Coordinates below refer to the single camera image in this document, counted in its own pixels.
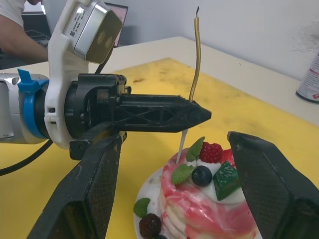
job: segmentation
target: raspberry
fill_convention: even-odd
[[[161,221],[158,216],[149,213],[140,220],[139,226],[143,238],[154,238],[160,234]]]
[[[222,158],[223,149],[218,143],[203,143],[199,158],[206,163],[219,163]]]
[[[221,164],[223,164],[224,162],[228,161],[231,166],[233,166],[234,168],[236,168],[236,164],[234,161],[234,155],[233,155],[233,151],[230,149],[224,150],[222,153],[222,159],[221,159]]]

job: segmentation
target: laptop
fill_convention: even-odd
[[[117,4],[113,4],[113,3],[109,3],[109,2],[105,2],[105,4],[107,6],[109,6],[113,12],[119,17],[119,19],[122,21],[122,24],[124,26],[124,21],[125,21],[125,18],[126,18],[126,15],[128,13],[128,9],[129,7],[128,6],[123,6],[123,5],[117,5]],[[116,38],[115,40],[115,43],[114,43],[114,47],[118,47],[119,46],[119,41],[120,41],[120,37],[121,37],[121,33],[122,33],[122,29],[118,35],[118,37]]]

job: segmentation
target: red strawberry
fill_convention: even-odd
[[[201,161],[206,163],[219,163],[222,158],[223,149],[217,143],[204,142],[199,154]]]
[[[233,151],[230,149],[224,150],[222,153],[222,159],[221,159],[221,164],[223,164],[224,162],[228,161],[231,166],[233,166],[234,168],[236,168],[236,164],[234,161],[234,155],[233,155]]]

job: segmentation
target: green gem candy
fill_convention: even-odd
[[[224,162],[213,177],[218,201],[228,197],[240,188],[237,170],[229,162]]]

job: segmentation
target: black cable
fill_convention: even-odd
[[[109,54],[107,55],[106,59],[104,60],[104,62],[101,65],[99,65],[99,67],[96,69],[95,74],[101,73],[105,64],[109,61],[111,54],[112,54],[112,51],[113,51],[113,47],[111,48],[111,50],[110,50]],[[34,152],[31,156],[29,156],[25,160],[23,160],[17,164],[14,164],[8,168],[0,169],[0,176],[4,176],[6,174],[13,173],[13,172],[27,166],[29,163],[33,162],[41,154],[43,154],[52,144],[53,144],[53,141],[51,139],[49,139],[40,149],[38,149],[36,152]]]
[[[0,176],[4,176],[9,173],[13,173],[25,166],[27,166],[29,163],[33,162],[37,157],[39,157],[41,154],[43,154],[51,145],[52,145],[52,140],[49,139],[40,149],[38,149],[36,152],[34,152],[31,156],[26,158],[25,160],[14,164],[8,168],[3,168],[0,169]]]

